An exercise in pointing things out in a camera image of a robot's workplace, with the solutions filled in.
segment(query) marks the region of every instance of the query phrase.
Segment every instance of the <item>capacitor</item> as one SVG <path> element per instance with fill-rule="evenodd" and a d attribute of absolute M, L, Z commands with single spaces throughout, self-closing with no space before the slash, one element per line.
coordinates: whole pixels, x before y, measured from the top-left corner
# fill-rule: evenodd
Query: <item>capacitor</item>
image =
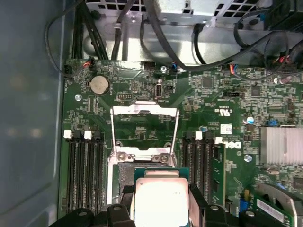
<path fill-rule="evenodd" d="M 244 120 L 243 120 L 244 124 L 253 124 L 254 122 L 255 122 L 255 119 L 251 116 L 245 117 Z"/>
<path fill-rule="evenodd" d="M 200 129 L 201 132 L 207 132 L 208 131 L 208 128 L 206 126 L 200 126 L 199 129 Z"/>

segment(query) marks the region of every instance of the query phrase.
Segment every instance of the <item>white label sticker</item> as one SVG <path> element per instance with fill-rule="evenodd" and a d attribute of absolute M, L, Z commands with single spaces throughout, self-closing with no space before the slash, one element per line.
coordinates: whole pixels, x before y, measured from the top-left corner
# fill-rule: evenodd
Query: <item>white label sticker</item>
<path fill-rule="evenodd" d="M 221 124 L 220 125 L 221 135 L 231 135 L 232 134 L 232 124 Z"/>
<path fill-rule="evenodd" d="M 284 215 L 281 212 L 277 211 L 271 206 L 268 206 L 266 203 L 258 199 L 257 199 L 257 206 L 260 207 L 262 210 L 264 210 L 267 214 L 273 216 L 278 221 L 284 223 Z"/>

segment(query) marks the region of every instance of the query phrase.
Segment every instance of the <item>motherboard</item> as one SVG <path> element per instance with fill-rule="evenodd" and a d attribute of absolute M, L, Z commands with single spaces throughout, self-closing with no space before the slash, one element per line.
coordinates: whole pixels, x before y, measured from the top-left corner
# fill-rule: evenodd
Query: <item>motherboard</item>
<path fill-rule="evenodd" d="M 267 73 L 237 71 L 247 78 Z M 189 183 L 207 202 L 234 215 L 253 204 L 256 183 L 303 197 L 302 77 L 257 83 L 224 66 L 186 72 L 100 60 L 66 80 L 63 96 L 58 218 L 119 203 L 140 167 L 189 168 Z"/>

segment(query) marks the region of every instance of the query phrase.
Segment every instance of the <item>heatsink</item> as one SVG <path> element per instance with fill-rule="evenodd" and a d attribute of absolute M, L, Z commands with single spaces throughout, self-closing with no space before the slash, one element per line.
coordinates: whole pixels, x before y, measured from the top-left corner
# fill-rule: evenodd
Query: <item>heatsink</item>
<path fill-rule="evenodd" d="M 303 164 L 303 129 L 261 128 L 260 156 L 263 164 Z"/>

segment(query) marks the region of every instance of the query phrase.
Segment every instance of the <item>screw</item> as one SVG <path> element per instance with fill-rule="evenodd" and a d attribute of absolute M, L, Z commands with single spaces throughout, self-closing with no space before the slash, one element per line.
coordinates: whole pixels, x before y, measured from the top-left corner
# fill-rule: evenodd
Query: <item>screw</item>
<path fill-rule="evenodd" d="M 119 154 L 118 155 L 118 160 L 119 161 L 124 161 L 125 160 L 125 154 Z"/>
<path fill-rule="evenodd" d="M 244 161 L 246 161 L 246 162 L 251 162 L 251 161 L 252 161 L 252 156 L 250 156 L 250 155 L 245 155 L 245 156 L 244 156 Z"/>
<path fill-rule="evenodd" d="M 114 209 L 114 210 L 120 210 L 121 207 L 120 207 L 120 206 L 115 206 L 113 209 Z"/>
<path fill-rule="evenodd" d="M 167 162 L 169 158 L 166 155 L 161 156 L 161 162 Z"/>
<path fill-rule="evenodd" d="M 75 100 L 76 100 L 77 102 L 81 101 L 81 99 L 82 99 L 82 95 L 80 95 L 80 94 L 76 94 L 76 95 L 75 95 Z"/>
<path fill-rule="evenodd" d="M 87 213 L 86 213 L 86 212 L 81 212 L 81 213 L 79 213 L 78 215 L 79 215 L 79 216 L 85 216 L 85 215 L 87 215 Z"/>
<path fill-rule="evenodd" d="M 167 67 L 165 65 L 163 65 L 163 66 L 161 66 L 160 70 L 162 73 L 166 73 Z"/>
<path fill-rule="evenodd" d="M 218 211 L 219 208 L 217 206 L 211 206 L 210 209 L 212 209 L 213 211 Z"/>
<path fill-rule="evenodd" d="M 134 22 L 136 22 L 136 16 L 131 16 L 131 21 L 134 23 Z"/>
<path fill-rule="evenodd" d="M 254 216 L 255 216 L 255 213 L 252 212 L 252 211 L 249 211 L 249 210 L 246 211 L 245 214 L 246 214 L 247 216 L 250 216 L 250 217 L 254 217 Z"/>

